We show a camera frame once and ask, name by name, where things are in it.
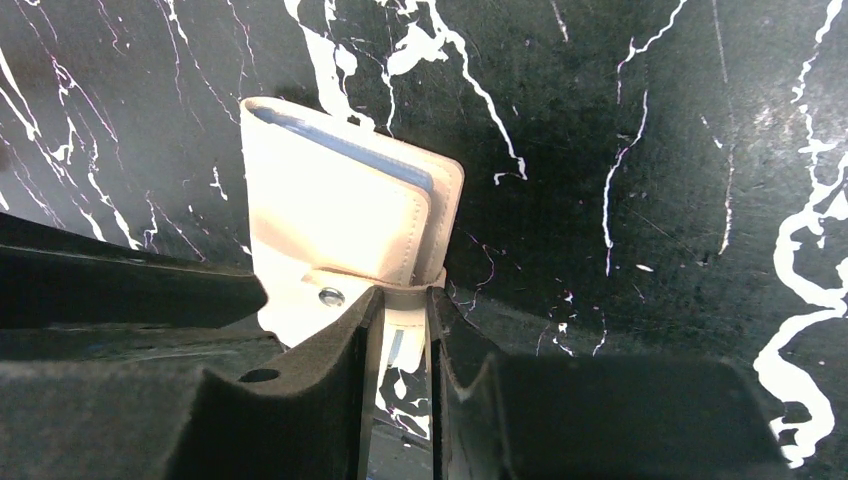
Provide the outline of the beige leather card holder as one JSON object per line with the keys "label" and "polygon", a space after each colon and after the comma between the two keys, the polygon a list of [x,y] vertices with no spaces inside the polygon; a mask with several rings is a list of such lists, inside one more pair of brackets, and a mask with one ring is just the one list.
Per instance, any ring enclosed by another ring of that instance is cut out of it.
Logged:
{"label": "beige leather card holder", "polygon": [[272,97],[240,105],[262,329],[294,347],[384,289],[383,367],[415,371],[464,183],[451,158]]}

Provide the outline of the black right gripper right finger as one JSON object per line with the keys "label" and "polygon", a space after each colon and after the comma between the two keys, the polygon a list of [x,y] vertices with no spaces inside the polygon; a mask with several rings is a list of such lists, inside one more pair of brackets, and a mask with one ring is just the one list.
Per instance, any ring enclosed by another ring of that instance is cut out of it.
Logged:
{"label": "black right gripper right finger", "polygon": [[785,479],[733,366],[664,356],[509,354],[426,293],[437,479]]}

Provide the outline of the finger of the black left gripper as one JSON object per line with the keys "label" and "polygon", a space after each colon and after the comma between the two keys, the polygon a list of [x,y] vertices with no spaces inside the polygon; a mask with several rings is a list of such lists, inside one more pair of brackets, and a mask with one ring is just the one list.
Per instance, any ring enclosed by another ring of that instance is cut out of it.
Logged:
{"label": "finger of the black left gripper", "polygon": [[146,335],[207,334],[268,297],[251,272],[1,216],[1,357],[81,358]]}

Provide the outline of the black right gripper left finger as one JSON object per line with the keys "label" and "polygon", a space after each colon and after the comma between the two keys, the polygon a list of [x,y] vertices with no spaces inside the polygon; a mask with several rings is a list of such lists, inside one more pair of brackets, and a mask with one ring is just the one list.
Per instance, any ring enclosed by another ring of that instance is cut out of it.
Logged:
{"label": "black right gripper left finger", "polygon": [[384,295],[281,351],[260,332],[1,335],[5,479],[363,479]]}

